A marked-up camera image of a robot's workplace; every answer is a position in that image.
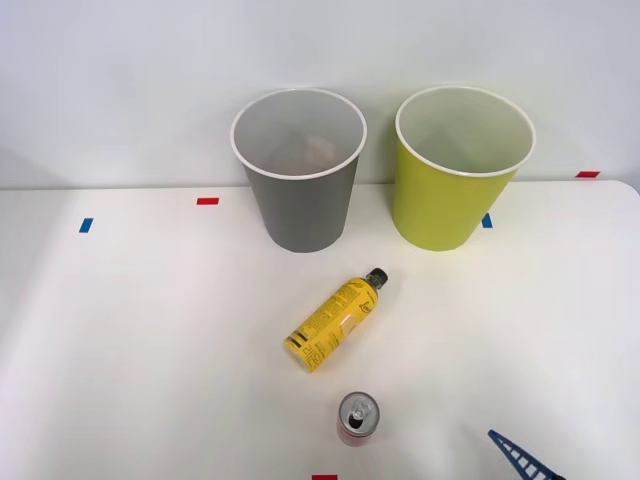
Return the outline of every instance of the yellow-green trash bin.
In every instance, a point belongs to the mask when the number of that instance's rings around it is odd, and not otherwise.
[[[536,143],[519,107],[462,86],[409,97],[396,133],[393,220],[406,240],[436,251],[467,241]]]

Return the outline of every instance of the white wall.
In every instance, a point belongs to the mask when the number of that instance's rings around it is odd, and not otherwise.
[[[360,182],[393,178],[392,118],[441,82],[498,91],[539,146],[521,178],[640,186],[640,7],[630,0],[2,0],[0,187],[236,185],[235,113],[321,86],[370,127]]]

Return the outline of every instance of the black bottle cap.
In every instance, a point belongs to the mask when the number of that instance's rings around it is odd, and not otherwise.
[[[381,268],[374,268],[369,275],[367,275],[367,280],[376,287],[376,290],[380,290],[384,284],[387,283],[389,277]]]

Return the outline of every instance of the white rim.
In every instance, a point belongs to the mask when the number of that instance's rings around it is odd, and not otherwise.
[[[356,149],[355,152],[353,152],[353,154],[347,158],[344,162],[336,165],[335,167],[332,167],[328,170],[323,170],[321,172],[318,173],[311,173],[308,175],[281,175],[279,173],[272,173],[272,172],[268,172],[266,170],[263,170],[261,168],[256,167],[255,165],[253,165],[251,162],[249,162],[246,158],[244,158],[240,152],[238,151],[238,147],[236,146],[236,141],[235,141],[235,132],[236,132],[236,126],[238,125],[238,122],[240,121],[240,118],[242,117],[242,115],[244,115],[244,113],[249,110],[251,107],[253,107],[256,103],[264,100],[265,98],[268,97],[272,97],[274,95],[279,95],[281,93],[286,93],[286,92],[293,92],[293,91],[298,91],[298,92],[317,92],[317,93],[323,93],[325,95],[331,95],[332,97],[335,97],[339,100],[342,100],[344,103],[346,103],[347,105],[349,105],[357,114],[358,117],[360,118],[360,121],[362,122],[362,140],[360,141],[360,145],[358,145],[358,148]],[[353,162],[356,158],[358,158],[358,155],[360,155],[360,152],[362,152],[362,149],[364,148],[364,144],[367,140],[367,122],[364,119],[364,115],[362,115],[362,112],[360,111],[360,109],[358,109],[358,107],[355,106],[355,104],[349,100],[347,100],[346,98],[344,98],[342,95],[338,95],[337,93],[333,93],[330,92],[328,90],[322,90],[320,88],[284,88],[281,90],[276,90],[275,92],[270,92],[267,93],[266,95],[262,95],[259,98],[256,98],[254,101],[250,102],[247,106],[245,106],[242,110],[240,110],[240,113],[238,113],[238,115],[236,115],[236,118],[233,120],[233,123],[231,124],[231,148],[233,149],[233,153],[235,153],[236,157],[238,159],[240,159],[240,161],[248,168],[250,168],[251,170],[253,170],[254,172],[257,172],[261,175],[265,175],[267,177],[271,177],[271,178],[277,178],[280,180],[311,180],[313,178],[320,178],[320,177],[324,177],[326,175],[330,175],[333,172],[337,172],[338,170],[340,170],[341,168],[346,167],[347,165],[349,165],[351,162]]]
[[[434,163],[434,162],[424,158],[422,155],[420,155],[418,152],[416,152],[413,148],[411,148],[411,145],[409,145],[409,143],[405,140],[404,135],[402,135],[402,130],[400,129],[400,116],[402,115],[402,111],[404,110],[404,107],[409,105],[409,103],[411,103],[411,101],[413,99],[415,99],[416,97],[419,97],[421,95],[434,92],[436,90],[474,90],[476,92],[484,93],[486,95],[489,95],[489,96],[492,96],[494,98],[497,98],[498,100],[501,100],[504,103],[506,103],[507,105],[509,105],[511,108],[516,110],[522,116],[522,118],[529,125],[529,129],[531,130],[531,148],[529,148],[529,152],[527,153],[527,155],[525,155],[525,157],[522,160],[520,160],[518,163],[516,163],[515,165],[512,165],[509,168],[505,168],[504,170],[498,170],[496,172],[488,172],[488,173],[461,172],[461,171],[458,171],[458,170],[453,170],[451,168],[443,167],[442,165],[438,165],[437,163]],[[490,92],[489,90],[484,90],[482,88],[476,88],[476,87],[462,86],[462,85],[460,85],[460,86],[457,86],[457,85],[445,85],[445,86],[440,86],[440,87],[430,87],[430,88],[427,88],[425,90],[421,90],[418,93],[414,93],[413,95],[411,95],[409,98],[407,98],[404,101],[404,103],[398,109],[398,113],[396,113],[396,133],[398,134],[398,138],[400,139],[400,141],[402,142],[404,147],[407,150],[409,150],[409,152],[411,152],[411,154],[413,156],[415,156],[416,158],[418,158],[422,162],[426,163],[430,167],[437,168],[438,170],[440,170],[442,172],[451,173],[453,175],[459,175],[461,177],[498,177],[500,175],[504,175],[505,173],[513,172],[514,170],[517,170],[520,166],[522,166],[527,160],[529,160],[529,157],[533,153],[533,150],[534,150],[534,148],[536,146],[536,129],[534,128],[533,122],[531,122],[531,119],[529,118],[529,116],[526,113],[524,113],[524,110],[522,110],[520,107],[518,107],[511,100],[509,100],[507,98],[504,98],[504,97],[502,97],[502,96],[500,96],[500,95],[498,95],[496,93]]]

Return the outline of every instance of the blue tape marker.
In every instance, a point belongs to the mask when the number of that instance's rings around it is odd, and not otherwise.
[[[493,223],[491,223],[491,216],[488,213],[482,219],[482,226],[484,228],[493,228]]]
[[[79,233],[89,233],[89,229],[91,228],[92,223],[93,223],[93,218],[85,218],[82,221],[82,225],[80,225]]]

